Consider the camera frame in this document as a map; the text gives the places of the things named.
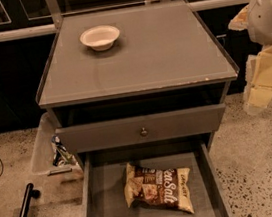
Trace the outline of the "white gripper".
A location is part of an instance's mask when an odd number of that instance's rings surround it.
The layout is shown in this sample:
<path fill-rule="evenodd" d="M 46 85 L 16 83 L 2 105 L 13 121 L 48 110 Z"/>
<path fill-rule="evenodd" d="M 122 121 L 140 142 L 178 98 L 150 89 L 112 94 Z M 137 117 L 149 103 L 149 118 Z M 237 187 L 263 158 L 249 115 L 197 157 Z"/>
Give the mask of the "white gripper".
<path fill-rule="evenodd" d="M 272 0 L 251 0 L 228 24 L 230 30 L 248 30 L 249 38 L 265 45 L 246 64 L 244 110 L 257 115 L 272 101 Z"/>

